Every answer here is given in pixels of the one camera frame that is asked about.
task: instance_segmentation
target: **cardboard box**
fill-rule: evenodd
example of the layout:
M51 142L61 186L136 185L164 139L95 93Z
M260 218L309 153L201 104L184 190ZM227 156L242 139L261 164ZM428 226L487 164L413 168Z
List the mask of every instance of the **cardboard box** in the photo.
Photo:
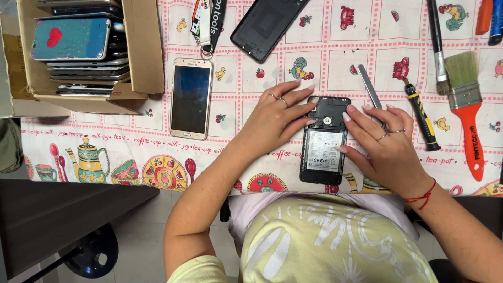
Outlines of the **cardboard box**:
M138 114L129 107L132 99L147 99L147 94L164 92L162 47L155 0L122 0L131 83L116 83L110 98L63 97L55 93L61 82L49 79L50 71L45 62L31 58L37 25L34 18L50 16L35 7L36 2L37 0L18 0L27 90L35 99L73 111Z
M0 13L0 118L68 116L68 109L36 101L27 91L19 21Z

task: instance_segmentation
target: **lanyard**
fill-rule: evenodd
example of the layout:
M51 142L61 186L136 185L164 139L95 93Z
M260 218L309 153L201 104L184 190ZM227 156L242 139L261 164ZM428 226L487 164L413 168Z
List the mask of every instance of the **lanyard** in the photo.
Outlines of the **lanyard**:
M197 0L192 15L191 32L201 46L201 57L211 59L222 31L227 0Z

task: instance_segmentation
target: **red string bracelet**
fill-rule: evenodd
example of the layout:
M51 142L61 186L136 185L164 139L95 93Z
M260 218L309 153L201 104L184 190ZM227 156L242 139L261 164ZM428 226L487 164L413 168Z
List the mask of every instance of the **red string bracelet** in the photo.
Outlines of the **red string bracelet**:
M426 204L428 203L428 201L430 200L430 196L432 195L432 190L433 188L435 187L435 185L437 184L437 181L435 180L435 178L433 178L433 186L432 188L427 191L425 193L425 195L423 195L422 197L418 197L418 198L409 198L409 199L404 199L405 202L415 202L415 201L418 201L418 200L421 200L421 199L426 199L426 201L424 202L424 204L419 208L419 210L423 210L423 208L425 208Z

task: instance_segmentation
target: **tablecloth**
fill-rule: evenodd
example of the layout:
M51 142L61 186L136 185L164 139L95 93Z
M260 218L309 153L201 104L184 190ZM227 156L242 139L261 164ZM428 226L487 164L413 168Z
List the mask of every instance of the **tablecloth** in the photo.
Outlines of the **tablecloth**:
M355 69L363 64L382 104L400 107L413 116L404 83L393 78L393 67L400 62L409 81L416 85L442 146L440 151L427 152L415 125L413 144L426 171L452 195L503 196L498 184L503 157L503 47L488 46L489 34L475 35L479 0L442 0L436 9L445 56L474 50L479 58L483 103L477 127L486 160L481 182L474 180L466 164L459 118L450 111L447 97L435 92L426 1L310 0L262 64L229 39L252 2L227 2L221 37L211 59L215 75L207 140L169 135L173 61L199 55L190 32L195 1L158 0L164 94L138 102L138 115L72 112L69 117L22 119L30 177L35 181L149 185L183 191L239 132L261 93L278 83L302 78L301 88L316 85L314 95L348 97L357 107L371 105ZM301 182L302 136L300 131L286 145L257 159L231 194L272 190L390 193L347 159L340 186ZM348 145L364 152L351 135Z

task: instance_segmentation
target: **metal ferrule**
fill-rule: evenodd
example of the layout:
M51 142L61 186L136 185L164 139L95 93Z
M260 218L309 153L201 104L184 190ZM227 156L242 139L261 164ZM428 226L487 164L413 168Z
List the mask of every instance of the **metal ferrule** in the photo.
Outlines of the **metal ferrule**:
M482 102L482 96L477 81L463 84L455 88L452 87L448 98L451 109L458 109Z
M437 82L445 82L447 80L447 72L444 65L444 53L440 51L435 53L435 68L437 70Z

